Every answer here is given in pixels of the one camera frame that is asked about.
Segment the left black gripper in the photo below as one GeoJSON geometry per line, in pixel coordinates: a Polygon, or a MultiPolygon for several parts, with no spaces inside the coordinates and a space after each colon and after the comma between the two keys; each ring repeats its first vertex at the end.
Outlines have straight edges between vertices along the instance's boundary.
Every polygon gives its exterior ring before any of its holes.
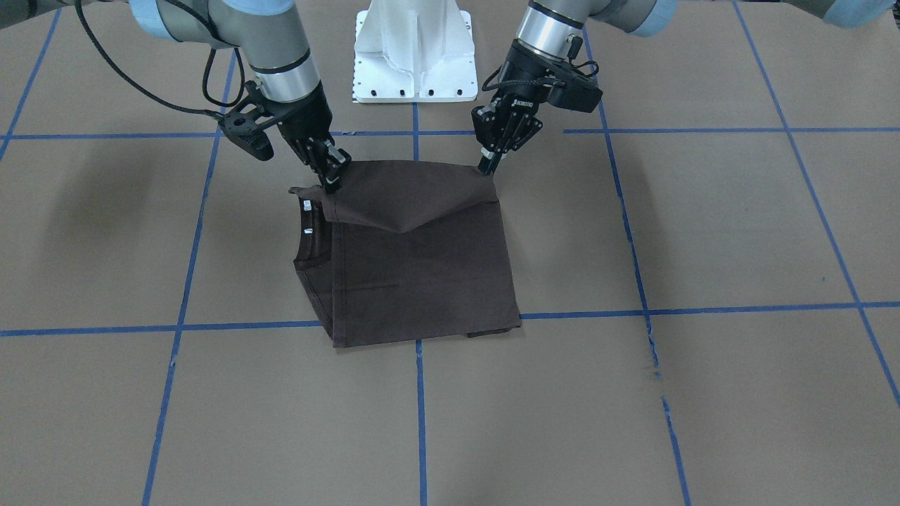
{"type": "Polygon", "coordinates": [[[488,105],[472,109],[476,141],[481,148],[479,173],[491,176],[508,153],[519,150],[543,128],[537,113],[540,105],[550,105],[550,62],[574,65],[577,55],[576,41],[566,42],[565,48],[565,56],[547,56],[523,41],[514,41],[504,64],[482,84],[483,92],[493,91],[494,95],[488,105]]]}

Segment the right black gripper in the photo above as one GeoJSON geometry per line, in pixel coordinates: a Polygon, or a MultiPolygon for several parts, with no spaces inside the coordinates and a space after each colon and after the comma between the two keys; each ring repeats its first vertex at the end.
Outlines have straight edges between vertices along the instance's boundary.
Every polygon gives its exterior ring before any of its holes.
{"type": "Polygon", "coordinates": [[[352,157],[333,143],[329,133],[333,115],[322,84],[301,99],[279,103],[284,106],[278,118],[283,140],[311,167],[326,193],[337,192],[352,157]]]}

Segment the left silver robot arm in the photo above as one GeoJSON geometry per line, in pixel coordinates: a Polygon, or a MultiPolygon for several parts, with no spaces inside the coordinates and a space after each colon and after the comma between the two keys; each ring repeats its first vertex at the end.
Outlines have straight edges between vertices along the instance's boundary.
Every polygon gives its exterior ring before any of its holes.
{"type": "Polygon", "coordinates": [[[502,158],[542,129],[540,105],[582,113],[598,108],[603,96],[598,65],[576,62],[588,20],[652,37],[671,22],[677,6],[675,1],[531,1],[504,62],[482,84],[483,92],[493,93],[491,102],[470,113],[482,150],[478,170],[492,175],[502,158]]]}

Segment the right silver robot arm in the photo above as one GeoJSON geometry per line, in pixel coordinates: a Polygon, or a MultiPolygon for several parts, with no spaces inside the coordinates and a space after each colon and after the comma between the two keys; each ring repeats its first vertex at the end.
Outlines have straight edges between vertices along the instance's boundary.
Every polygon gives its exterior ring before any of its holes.
{"type": "Polygon", "coordinates": [[[274,154],[266,130],[277,127],[326,192],[340,189],[352,159],[331,136],[333,115],[295,2],[131,1],[131,11],[155,37],[238,49],[255,77],[218,119],[223,134],[266,161],[274,154]]]}

